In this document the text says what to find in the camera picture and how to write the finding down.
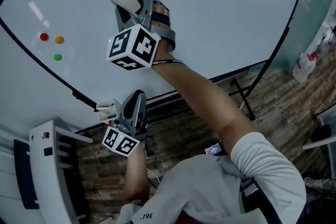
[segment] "whiteboard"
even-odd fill
[[[296,0],[161,0],[176,31],[173,55],[207,78],[269,59]],[[0,17],[49,69],[95,102],[147,98],[173,88],[153,70],[126,71],[106,61],[118,33],[110,0],[4,0]],[[47,42],[39,35],[46,32]],[[56,36],[64,37],[58,45]],[[62,60],[53,56],[61,54]]]

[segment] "red magnet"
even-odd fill
[[[49,132],[45,132],[45,133],[43,133],[43,137],[42,137],[42,139],[43,138],[49,138]]]
[[[47,33],[42,33],[42,34],[40,35],[40,39],[43,40],[43,41],[48,40],[48,34],[47,34]]]

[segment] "forearm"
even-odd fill
[[[127,201],[149,199],[149,182],[146,170],[145,152],[138,145],[127,159],[123,198]]]
[[[173,57],[167,54],[164,59],[167,58]],[[170,63],[153,69],[216,131],[228,154],[242,136],[254,131],[250,120],[221,88],[187,66]]]

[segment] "hand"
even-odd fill
[[[153,5],[153,11],[158,12],[158,13],[162,13],[166,16],[169,16],[169,10],[167,10],[164,6],[162,6],[158,3],[155,3]],[[156,25],[156,26],[160,26],[162,28],[170,29],[170,27],[168,25],[160,23],[160,22],[151,21],[151,24]],[[169,46],[168,40],[166,40],[164,38],[161,38],[161,40],[159,41],[159,44],[158,44],[158,48],[156,49],[156,54],[155,54],[155,57],[154,57],[154,61],[174,59],[174,57],[168,53],[168,46]]]

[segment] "green magnet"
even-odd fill
[[[60,61],[60,60],[62,60],[62,55],[61,55],[61,54],[55,54],[55,55],[54,55],[54,59],[55,59],[56,61]]]

